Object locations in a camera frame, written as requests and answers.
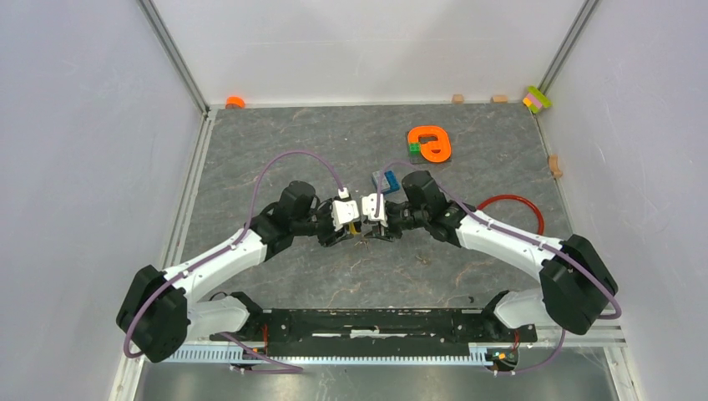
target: gray mat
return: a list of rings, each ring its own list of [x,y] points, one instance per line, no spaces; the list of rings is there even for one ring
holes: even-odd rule
[[[306,149],[329,160],[358,198],[373,192],[371,173],[406,160],[405,134],[439,125],[453,144],[453,161],[429,165],[433,177],[476,205],[511,193],[534,202],[548,236],[567,237],[568,221],[548,169],[534,119],[521,104],[440,104],[284,109],[231,109],[216,115],[183,260],[223,241],[243,225],[255,178],[275,155]],[[409,171],[394,168],[396,177]],[[276,201],[292,180],[309,182],[321,198],[336,194],[327,170],[307,156],[275,164],[261,186],[256,210]],[[388,195],[404,201],[402,190]],[[509,224],[536,230],[534,214],[513,201],[485,209]],[[358,239],[322,248],[316,238],[293,246],[216,291],[244,291],[263,307],[483,306],[498,292],[536,281],[490,256],[405,232],[395,243]]]

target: red rubber band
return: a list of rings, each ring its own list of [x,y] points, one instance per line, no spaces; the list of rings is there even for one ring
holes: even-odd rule
[[[496,201],[519,201],[529,208],[531,208],[532,211],[534,211],[534,214],[536,215],[536,219],[539,220],[539,229],[536,231],[537,234],[542,236],[544,234],[544,230],[546,228],[546,223],[544,221],[544,215],[541,214],[541,210],[539,210],[536,205],[531,200],[528,200],[522,196],[519,195],[511,195],[511,194],[505,194],[505,195],[496,195],[492,196],[491,198],[485,200],[484,202],[480,203],[479,206],[477,206],[477,209],[482,210],[485,207],[493,204]]]

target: white wall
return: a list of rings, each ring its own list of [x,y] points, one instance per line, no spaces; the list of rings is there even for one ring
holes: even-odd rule
[[[135,2],[3,2],[0,399],[108,397],[199,122]]]
[[[154,0],[206,100],[520,99],[582,0]]]
[[[541,118],[619,284],[647,399],[705,399],[708,3],[605,1]]]

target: small wooden block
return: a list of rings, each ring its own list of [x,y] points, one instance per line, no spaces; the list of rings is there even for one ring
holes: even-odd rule
[[[508,97],[505,94],[495,94],[492,96],[492,103],[508,103]]]
[[[554,178],[558,179],[563,176],[563,171],[558,168],[558,155],[549,156],[549,168]]]

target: purple cable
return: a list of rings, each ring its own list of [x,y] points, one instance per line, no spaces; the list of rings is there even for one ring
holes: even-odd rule
[[[267,165],[263,168],[263,170],[258,174],[258,178],[255,181],[255,188],[253,189],[253,196],[250,198],[250,209],[248,211],[248,218],[246,219],[246,223],[244,224],[244,229],[241,231],[239,236],[231,242],[231,245],[238,245],[241,241],[244,240],[246,234],[248,233],[248,228],[250,227],[250,221],[253,219],[253,210],[255,209],[255,197],[258,195],[258,189],[260,188],[260,182],[263,180],[263,176],[266,174],[266,171],[270,169],[270,167],[275,164],[278,160],[289,156],[289,155],[308,155],[312,156],[315,159],[319,160],[325,167],[330,171],[332,177],[334,177],[334,181],[336,181],[336,186],[340,190],[344,189],[344,185],[341,183],[341,179],[339,178],[339,175],[334,171],[334,167],[332,167],[329,163],[327,163],[326,160],[322,159],[320,156],[310,152],[309,150],[289,150],[287,152],[281,153],[278,156],[274,157],[273,160],[268,162]],[[212,253],[211,255],[205,257],[204,259],[201,259],[192,266],[187,267],[184,269],[180,274],[175,275],[174,277],[170,278],[165,284],[160,286],[160,288],[157,289],[157,291],[153,292],[152,295],[148,297],[147,300],[145,300],[145,303],[143,303],[143,306],[140,307],[137,313],[135,313],[135,317],[133,317],[133,320],[130,322],[130,326],[128,326],[128,330],[125,332],[125,340],[123,341],[123,353],[125,354],[126,357],[128,358],[137,358],[140,355],[143,354],[143,352],[137,352],[137,353],[132,353],[130,352],[130,340],[133,338],[133,334],[135,333],[135,328],[138,326],[138,322],[140,319],[143,317],[145,314],[145,311],[148,310],[150,305],[153,304],[155,299],[157,299],[167,288],[171,287],[173,284],[181,280],[182,278],[185,278],[189,273],[193,272],[196,270],[198,267],[204,265],[208,261],[214,260],[216,257],[223,255],[227,251],[231,249],[230,246],[226,246],[224,248],[219,249],[218,251]]]
[[[548,365],[549,363],[553,362],[553,360],[556,359],[556,357],[558,357],[560,355],[560,350],[563,349],[564,342],[565,342],[565,330],[561,329],[560,339],[558,340],[558,345],[556,346],[554,351],[549,355],[549,357],[546,358],[545,361],[538,363],[536,365],[533,365],[533,366],[529,366],[528,368],[513,370],[511,372],[497,372],[497,374],[500,374],[502,376],[514,376],[519,373],[533,372],[536,369],[542,368],[542,367]]]
[[[265,361],[268,363],[272,363],[276,366],[280,366],[283,369],[278,369],[278,370],[245,370],[245,373],[260,373],[260,374],[290,374],[290,373],[302,373],[304,370],[303,368],[295,365],[290,365],[287,363],[279,362],[276,361],[275,359],[268,358],[266,355],[260,355],[259,353],[254,352],[251,350],[247,345],[242,343],[241,341],[237,340],[235,337],[231,336],[227,332],[220,332],[219,335],[221,337],[226,338],[227,340],[231,341],[232,343],[238,345],[239,347],[243,348],[246,353],[251,355],[253,358],[260,359],[261,361]]]

